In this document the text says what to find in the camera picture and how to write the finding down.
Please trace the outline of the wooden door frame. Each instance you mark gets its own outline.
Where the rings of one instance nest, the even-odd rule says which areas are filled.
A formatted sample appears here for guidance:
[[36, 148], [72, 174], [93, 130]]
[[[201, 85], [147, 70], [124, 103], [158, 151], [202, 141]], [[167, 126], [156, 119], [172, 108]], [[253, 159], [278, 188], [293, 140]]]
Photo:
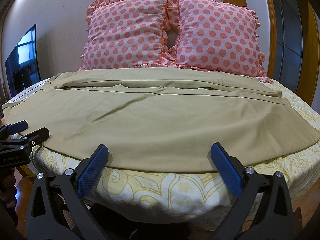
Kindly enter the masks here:
[[308, 0], [222, 0], [248, 6], [260, 17], [260, 45], [267, 76], [296, 93], [308, 105], [319, 82], [319, 23]]

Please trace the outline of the khaki pants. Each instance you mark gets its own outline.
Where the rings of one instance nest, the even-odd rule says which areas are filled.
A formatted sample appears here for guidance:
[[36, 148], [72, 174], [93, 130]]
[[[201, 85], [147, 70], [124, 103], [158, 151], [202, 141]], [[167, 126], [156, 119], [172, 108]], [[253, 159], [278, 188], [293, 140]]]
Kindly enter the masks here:
[[49, 79], [31, 97], [3, 106], [4, 118], [47, 128], [44, 146], [82, 160], [100, 145], [108, 166], [137, 171], [214, 171], [219, 142], [251, 165], [319, 141], [311, 126], [257, 79], [177, 68], [100, 69]]

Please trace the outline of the pink polka-dot pillow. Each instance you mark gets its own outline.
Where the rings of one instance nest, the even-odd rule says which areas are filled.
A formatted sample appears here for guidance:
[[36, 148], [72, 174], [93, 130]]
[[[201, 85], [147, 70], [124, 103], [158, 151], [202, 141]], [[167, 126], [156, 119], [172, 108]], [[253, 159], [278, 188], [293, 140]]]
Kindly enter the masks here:
[[166, 67], [168, 0], [96, 0], [86, 10], [80, 70]]
[[271, 82], [263, 67], [255, 11], [215, 0], [168, 0], [167, 13], [177, 31], [168, 50], [171, 66]]

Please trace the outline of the right pink polka-dot pillow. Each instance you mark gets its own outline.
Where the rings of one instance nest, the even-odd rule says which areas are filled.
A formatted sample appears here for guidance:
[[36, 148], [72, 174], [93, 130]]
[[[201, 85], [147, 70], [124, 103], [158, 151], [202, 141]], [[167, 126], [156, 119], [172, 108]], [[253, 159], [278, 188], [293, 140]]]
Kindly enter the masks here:
[[271, 82], [263, 67], [255, 11], [215, 0], [168, 0], [167, 13], [177, 31], [168, 50], [171, 66]]

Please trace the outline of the left pink polka-dot pillow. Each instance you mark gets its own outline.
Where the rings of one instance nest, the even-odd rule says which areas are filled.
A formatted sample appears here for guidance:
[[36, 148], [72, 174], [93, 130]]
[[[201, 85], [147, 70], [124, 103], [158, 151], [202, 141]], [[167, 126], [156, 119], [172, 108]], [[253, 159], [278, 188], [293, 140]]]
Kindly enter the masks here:
[[168, 0], [96, 0], [86, 10], [80, 70], [166, 67]]

